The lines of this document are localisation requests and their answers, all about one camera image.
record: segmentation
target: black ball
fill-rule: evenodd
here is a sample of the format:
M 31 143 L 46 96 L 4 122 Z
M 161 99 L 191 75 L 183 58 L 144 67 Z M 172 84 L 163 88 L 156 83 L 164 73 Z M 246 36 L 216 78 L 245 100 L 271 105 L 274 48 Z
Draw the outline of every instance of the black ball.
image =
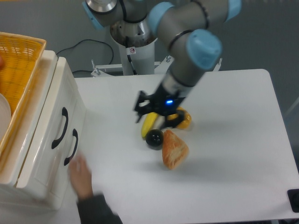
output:
M 145 136 L 145 141 L 152 147 L 158 147 L 163 143 L 163 132 L 159 129 L 150 130 Z

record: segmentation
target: wicker basket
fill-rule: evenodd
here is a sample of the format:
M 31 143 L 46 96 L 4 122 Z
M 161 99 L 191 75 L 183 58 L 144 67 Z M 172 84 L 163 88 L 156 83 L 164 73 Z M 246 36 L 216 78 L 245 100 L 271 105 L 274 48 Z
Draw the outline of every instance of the wicker basket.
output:
M 0 32 L 0 55 L 4 60 L 4 66 L 0 68 L 0 93 L 8 100 L 12 112 L 8 130 L 0 140 L 0 157 L 8 139 L 18 128 L 45 46 L 46 41 L 42 39 Z

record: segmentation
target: banana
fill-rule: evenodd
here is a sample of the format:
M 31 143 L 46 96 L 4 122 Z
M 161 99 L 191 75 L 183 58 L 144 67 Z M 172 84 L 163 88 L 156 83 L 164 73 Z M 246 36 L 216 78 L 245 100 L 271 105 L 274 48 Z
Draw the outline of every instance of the banana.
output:
M 158 114 L 155 112 L 151 112 L 148 115 L 146 115 L 146 118 L 144 120 L 144 123 L 141 128 L 141 136 L 142 138 L 145 138 L 146 134 L 149 132 L 149 130 L 153 127 L 156 119 L 158 118 Z

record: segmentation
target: blue led light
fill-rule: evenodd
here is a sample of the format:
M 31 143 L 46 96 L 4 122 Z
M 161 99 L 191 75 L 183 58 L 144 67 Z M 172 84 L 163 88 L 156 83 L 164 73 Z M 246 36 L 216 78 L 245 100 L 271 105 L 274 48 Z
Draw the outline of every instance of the blue led light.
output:
M 170 105 L 170 104 L 172 104 L 172 103 L 173 103 L 173 100 L 167 100 L 167 101 L 166 101 L 166 104 L 167 104 L 167 105 Z

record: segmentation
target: bread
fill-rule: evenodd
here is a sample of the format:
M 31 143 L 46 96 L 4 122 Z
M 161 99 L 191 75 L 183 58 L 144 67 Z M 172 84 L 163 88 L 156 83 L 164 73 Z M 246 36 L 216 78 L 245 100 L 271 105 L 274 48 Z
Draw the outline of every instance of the bread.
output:
M 171 130 L 166 130 L 162 148 L 164 165 L 169 169 L 174 169 L 185 160 L 188 154 L 189 148 L 186 143 Z

